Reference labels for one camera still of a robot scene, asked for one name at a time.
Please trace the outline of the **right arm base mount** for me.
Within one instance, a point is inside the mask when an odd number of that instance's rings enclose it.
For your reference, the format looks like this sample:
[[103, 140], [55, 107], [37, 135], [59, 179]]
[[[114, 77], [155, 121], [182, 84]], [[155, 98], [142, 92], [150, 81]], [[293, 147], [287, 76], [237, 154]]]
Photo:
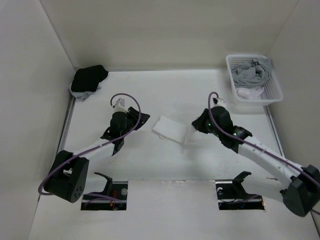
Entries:
[[218, 209], [220, 211], [265, 210], [261, 195], [247, 193], [243, 181], [252, 173], [243, 171], [233, 179], [215, 181]]

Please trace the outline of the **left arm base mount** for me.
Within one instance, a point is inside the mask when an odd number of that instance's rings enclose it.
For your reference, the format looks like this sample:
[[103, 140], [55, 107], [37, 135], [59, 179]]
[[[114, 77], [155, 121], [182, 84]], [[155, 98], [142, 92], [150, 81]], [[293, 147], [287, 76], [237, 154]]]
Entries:
[[86, 180], [80, 209], [82, 211], [125, 211], [128, 190], [128, 181], [113, 181], [110, 176], [95, 172]]

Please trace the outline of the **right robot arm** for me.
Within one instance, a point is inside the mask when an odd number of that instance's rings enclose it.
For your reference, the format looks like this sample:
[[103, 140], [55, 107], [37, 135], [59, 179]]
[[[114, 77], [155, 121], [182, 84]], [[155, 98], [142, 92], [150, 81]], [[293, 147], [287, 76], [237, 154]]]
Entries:
[[319, 202], [320, 171], [313, 165], [304, 167], [273, 153], [251, 132], [234, 125], [223, 106], [206, 108], [191, 124], [200, 133], [215, 135], [224, 147], [273, 175], [282, 184], [276, 194], [293, 214], [305, 217]]

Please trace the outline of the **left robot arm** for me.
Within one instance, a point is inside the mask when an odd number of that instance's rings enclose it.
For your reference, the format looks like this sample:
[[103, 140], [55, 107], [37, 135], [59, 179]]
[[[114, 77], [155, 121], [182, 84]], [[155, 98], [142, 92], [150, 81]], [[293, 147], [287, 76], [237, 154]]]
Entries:
[[132, 131], [139, 130], [151, 116], [133, 107], [116, 107], [109, 127], [93, 145], [84, 150], [57, 153], [47, 177], [39, 187], [42, 195], [56, 196], [75, 203], [82, 195], [88, 194], [86, 181], [90, 160], [112, 157], [124, 145], [124, 139]]

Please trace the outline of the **white tank top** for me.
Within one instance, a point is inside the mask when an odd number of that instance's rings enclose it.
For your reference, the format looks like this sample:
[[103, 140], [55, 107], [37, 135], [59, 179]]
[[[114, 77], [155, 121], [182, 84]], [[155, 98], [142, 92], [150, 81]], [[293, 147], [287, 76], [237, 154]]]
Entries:
[[185, 125], [164, 115], [160, 116], [152, 130], [159, 136], [178, 144], [185, 144], [187, 139], [195, 132], [191, 124]]

